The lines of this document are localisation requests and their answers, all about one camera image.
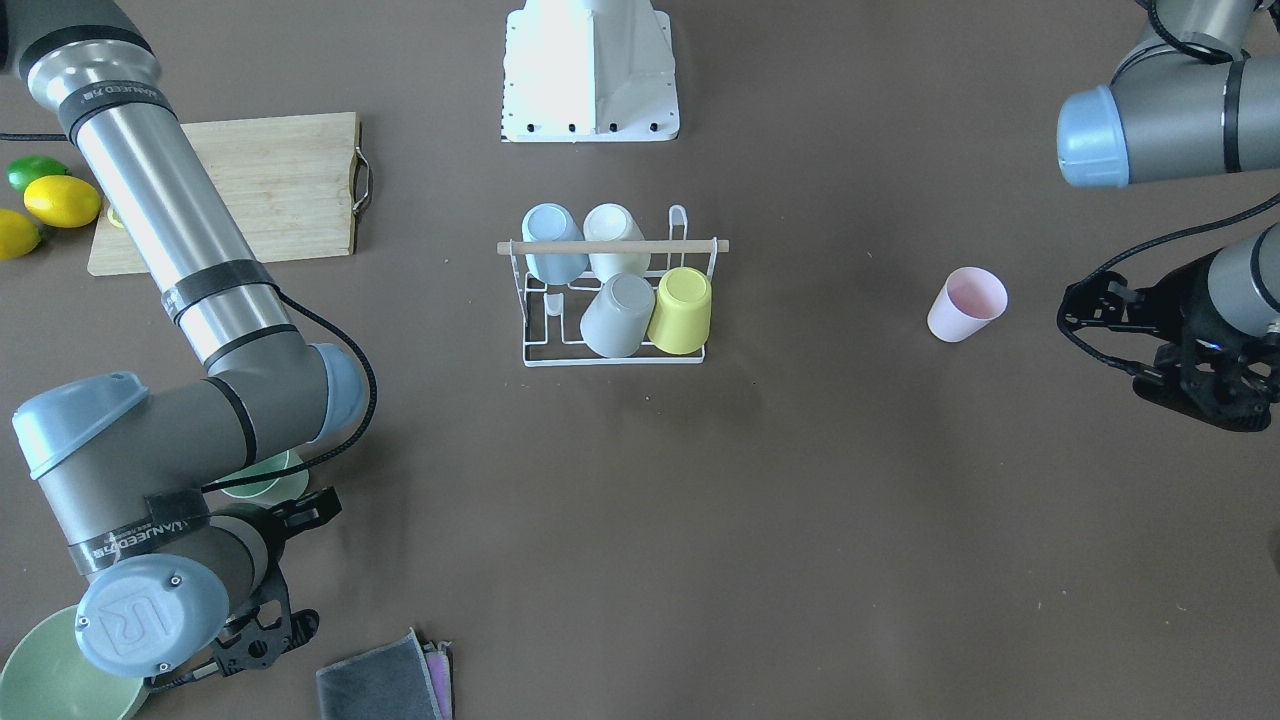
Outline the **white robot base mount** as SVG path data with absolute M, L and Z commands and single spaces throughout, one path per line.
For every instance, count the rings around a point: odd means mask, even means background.
M 678 137 L 672 23 L 649 1 L 527 1 L 506 18 L 500 140 Z

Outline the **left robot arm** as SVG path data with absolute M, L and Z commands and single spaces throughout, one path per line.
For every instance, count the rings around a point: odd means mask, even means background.
M 1111 81 L 1073 95 L 1059 165 L 1076 187 L 1124 187 L 1279 164 L 1279 61 L 1244 47 L 1275 1 L 1146 1 L 1146 29 Z M 1270 227 L 1133 288 L 1106 261 L 1065 288 L 1059 331 L 1126 373 L 1148 402 L 1233 432 L 1258 432 L 1277 404 L 1279 236 Z M 1100 352 L 1085 328 L 1147 334 L 1152 363 Z

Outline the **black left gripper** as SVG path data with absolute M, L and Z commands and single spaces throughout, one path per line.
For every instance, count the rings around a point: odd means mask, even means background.
M 1155 286 L 1132 290 L 1101 272 L 1066 287 L 1057 327 L 1102 364 L 1132 375 L 1152 402 L 1233 432 L 1265 430 L 1277 402 L 1277 322 L 1252 336 L 1230 325 L 1210 297 L 1210 258 L 1188 263 Z M 1103 355 L 1075 333 L 1087 327 L 1162 341 L 1149 364 Z

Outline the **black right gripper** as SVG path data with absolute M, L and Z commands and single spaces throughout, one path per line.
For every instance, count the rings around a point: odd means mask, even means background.
M 233 676 L 265 670 L 282 655 L 307 644 L 317 633 L 319 615 L 311 609 L 292 610 L 280 559 L 288 541 L 324 527 L 340 510 L 332 487 L 271 507 L 234 502 L 216 510 L 202 541 L 227 539 L 234 544 L 205 565 L 223 580 L 229 610 L 215 625 L 215 635 L 197 644 L 197 651 L 211 652 L 210 659 L 184 673 L 179 664 L 151 671 L 150 689 L 173 691 L 215 673 Z

